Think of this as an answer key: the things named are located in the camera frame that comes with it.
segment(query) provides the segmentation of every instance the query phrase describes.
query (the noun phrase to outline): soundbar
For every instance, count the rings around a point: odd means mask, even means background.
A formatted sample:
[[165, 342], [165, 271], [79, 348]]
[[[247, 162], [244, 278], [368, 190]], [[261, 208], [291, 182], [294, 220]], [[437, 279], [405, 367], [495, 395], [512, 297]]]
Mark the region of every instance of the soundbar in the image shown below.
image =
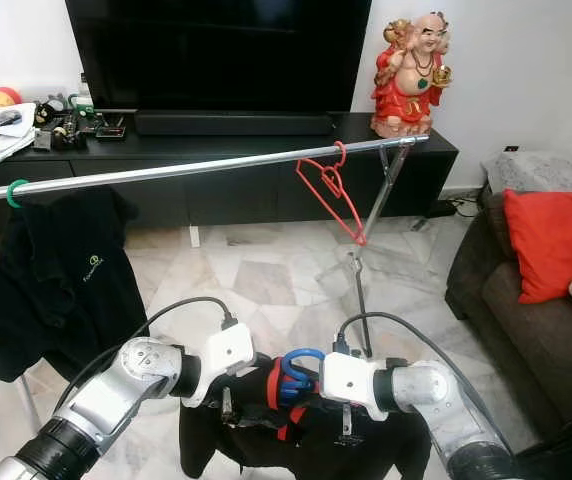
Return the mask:
[[328, 135], [328, 114], [138, 110], [139, 135]]

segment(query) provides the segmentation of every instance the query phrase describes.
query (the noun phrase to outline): marble floor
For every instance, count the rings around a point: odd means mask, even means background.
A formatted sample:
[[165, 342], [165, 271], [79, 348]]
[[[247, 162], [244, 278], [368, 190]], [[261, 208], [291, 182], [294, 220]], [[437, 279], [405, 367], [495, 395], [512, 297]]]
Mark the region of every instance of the marble floor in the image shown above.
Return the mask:
[[[478, 389], [513, 449], [521, 450], [537, 440], [531, 426], [493, 360], [443, 300], [448, 270], [469, 219], [431, 219], [414, 229], [417, 221], [384, 219], [374, 230], [363, 256], [367, 309], [404, 317], [440, 345]], [[257, 350], [276, 355], [300, 346], [329, 351], [337, 326], [357, 313], [345, 264], [354, 247], [334, 222], [202, 227], [200, 234], [201, 248], [194, 249], [187, 229], [129, 232], [126, 251], [149, 315], [178, 299], [213, 295], [249, 325]], [[218, 329], [220, 316], [211, 305], [190, 305], [161, 317], [151, 330], [197, 347]], [[374, 320], [371, 329], [376, 355], [434, 358], [401, 328]], [[355, 332], [348, 340], [358, 347]], [[26, 376], [44, 421], [65, 381], [45, 362]], [[85, 478], [184, 478], [177, 423], [175, 399], [145, 402], [127, 432]], [[0, 459], [30, 437], [15, 385], [0, 382]], [[218, 454], [203, 478], [235, 479], [240, 474], [236, 464]], [[245, 469], [241, 478], [294, 477], [284, 469], [267, 468]], [[394, 469], [387, 476], [398, 478]], [[425, 478], [448, 478], [434, 451]]]

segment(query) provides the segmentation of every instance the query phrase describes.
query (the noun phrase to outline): green ring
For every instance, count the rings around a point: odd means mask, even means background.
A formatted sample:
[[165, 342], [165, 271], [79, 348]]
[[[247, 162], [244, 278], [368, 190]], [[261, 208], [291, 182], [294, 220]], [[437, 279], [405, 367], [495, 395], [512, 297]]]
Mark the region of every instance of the green ring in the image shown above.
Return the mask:
[[13, 199], [13, 191], [17, 187], [19, 187], [20, 185], [24, 185], [25, 183], [29, 183], [28, 180], [24, 180], [23, 178], [20, 178], [18, 180], [15, 180], [13, 183], [11, 183], [8, 186], [8, 190], [6, 190], [6, 201], [8, 202], [8, 204], [11, 207], [22, 208], [22, 206]]

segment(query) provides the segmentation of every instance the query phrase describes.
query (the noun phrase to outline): red statue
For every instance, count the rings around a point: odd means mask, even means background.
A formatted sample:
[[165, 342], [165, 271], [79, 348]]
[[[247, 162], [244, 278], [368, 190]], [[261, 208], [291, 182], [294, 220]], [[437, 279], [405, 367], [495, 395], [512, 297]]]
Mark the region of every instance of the red statue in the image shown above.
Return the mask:
[[430, 105], [439, 105], [442, 89], [451, 82], [443, 65], [448, 52], [448, 22], [431, 13], [415, 25], [408, 20], [388, 24], [384, 39], [390, 47], [377, 57], [375, 114], [371, 128], [381, 137], [426, 133], [430, 130]]

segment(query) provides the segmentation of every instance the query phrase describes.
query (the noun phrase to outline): white wall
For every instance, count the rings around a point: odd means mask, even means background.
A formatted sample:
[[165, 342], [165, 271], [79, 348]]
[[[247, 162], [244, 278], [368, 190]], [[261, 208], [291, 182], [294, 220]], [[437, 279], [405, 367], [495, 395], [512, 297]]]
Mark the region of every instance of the white wall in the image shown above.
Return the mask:
[[[386, 23], [442, 10], [454, 82], [435, 127], [461, 151], [449, 187], [481, 184], [479, 162], [505, 145], [572, 153], [572, 2], [373, 0], [353, 111], [372, 111], [375, 58]], [[64, 0], [0, 0], [0, 85], [77, 89], [81, 62]]]

